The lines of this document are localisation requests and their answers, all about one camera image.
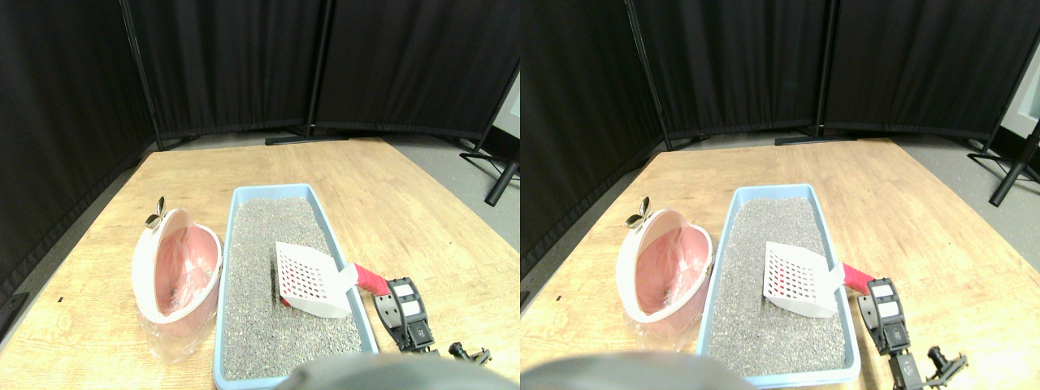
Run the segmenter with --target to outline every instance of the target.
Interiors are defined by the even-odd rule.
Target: blue litter box
[[[701,321],[701,332],[697,339],[697,355],[708,355],[708,341],[711,339],[711,317],[714,309],[716,295],[719,293],[719,278],[726,267],[726,245],[729,241],[729,230],[736,218],[736,212],[740,210],[748,201],[754,199],[784,199],[804,198],[812,205],[812,213],[816,218],[816,227],[824,234],[824,254],[827,256],[827,263],[830,268],[840,266],[834,256],[834,243],[831,242],[831,234],[827,230],[827,223],[824,222],[824,213],[820,209],[820,201],[816,192],[808,184],[784,184],[784,185],[762,185],[755,187],[740,187],[733,192],[733,201],[729,204],[729,212],[726,214],[726,225],[722,230],[722,237],[719,245],[716,246],[714,271],[711,272],[711,286],[708,289],[707,303],[704,305],[704,318]],[[849,300],[846,296],[844,288],[839,288],[835,293],[838,302],[838,315],[841,317],[841,332],[844,334],[844,365],[839,369],[812,372],[779,373],[761,376],[745,376],[745,380],[761,389],[772,389],[777,387],[790,386],[815,386],[825,384],[842,383],[855,380],[859,376],[859,344],[856,343],[856,329],[852,324],[852,313],[849,310]]]
[[[216,307],[216,339],[213,344],[213,382],[220,390],[254,390],[269,389],[285,381],[288,376],[258,378],[250,380],[229,381],[224,376],[224,289],[228,286],[228,264],[231,254],[231,242],[234,240],[235,213],[238,206],[245,201],[256,198],[282,199],[300,197],[306,199],[311,204],[314,217],[324,232],[326,243],[329,244],[329,252],[340,269],[346,266],[343,261],[343,254],[339,249],[339,241],[329,226],[329,218],[324,209],[318,203],[318,197],[314,194],[314,188],[308,184],[280,184],[280,185],[258,185],[252,187],[238,187],[231,196],[231,213],[228,215],[228,232],[224,236],[224,271],[220,272],[220,296]],[[379,353],[375,344],[375,337],[372,335],[372,327],[368,322],[368,314],[365,312],[365,305],[358,294],[357,288],[350,288],[347,292],[347,301],[350,302],[350,311],[354,313],[354,321],[358,327],[358,334],[361,336],[361,350],[363,353]]]

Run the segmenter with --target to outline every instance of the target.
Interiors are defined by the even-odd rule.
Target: white litter scoop
[[[340,271],[329,255],[309,246],[277,242],[278,288],[283,304],[323,318],[350,314],[346,291],[358,284],[358,269]]]
[[[838,312],[834,290],[844,284],[844,268],[828,269],[827,258],[804,248],[765,243],[762,295],[774,305],[806,317]]]

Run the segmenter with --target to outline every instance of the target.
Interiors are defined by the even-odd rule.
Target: red handle
[[[390,293],[390,288],[387,287],[387,280],[383,277],[372,274],[372,271],[365,269],[365,267],[354,264],[358,268],[358,287],[363,290],[371,292],[373,295],[387,295]]]
[[[873,281],[874,277],[863,274],[859,269],[849,266],[849,264],[841,263],[841,265],[844,266],[846,286],[861,292],[863,295],[869,295],[870,290],[866,288],[866,282]]]

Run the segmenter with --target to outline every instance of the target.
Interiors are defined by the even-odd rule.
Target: plastic bag
[[[618,285],[640,349],[681,350],[697,336],[710,264],[710,237],[675,210],[655,212],[629,232]]]
[[[222,262],[216,235],[184,210],[141,234],[132,266],[137,321],[160,361],[181,362],[209,337]]]

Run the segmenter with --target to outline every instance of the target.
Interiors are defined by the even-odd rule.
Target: gray object
[[[337,355],[304,364],[277,390],[476,390],[517,389],[517,385],[478,365],[411,354]]]
[[[844,336],[839,316],[809,318],[762,296],[765,242],[824,255],[812,206],[803,198],[757,199],[740,207],[726,246],[713,309],[708,356],[742,376],[840,369]]]
[[[224,313],[224,369],[230,381],[284,376],[305,362],[359,352],[355,313],[320,318],[286,307],[278,293],[275,242],[329,254],[326,236],[303,198],[253,199],[234,219]]]
[[[751,390],[719,361],[666,352],[615,353],[557,360],[520,374],[524,389]]]

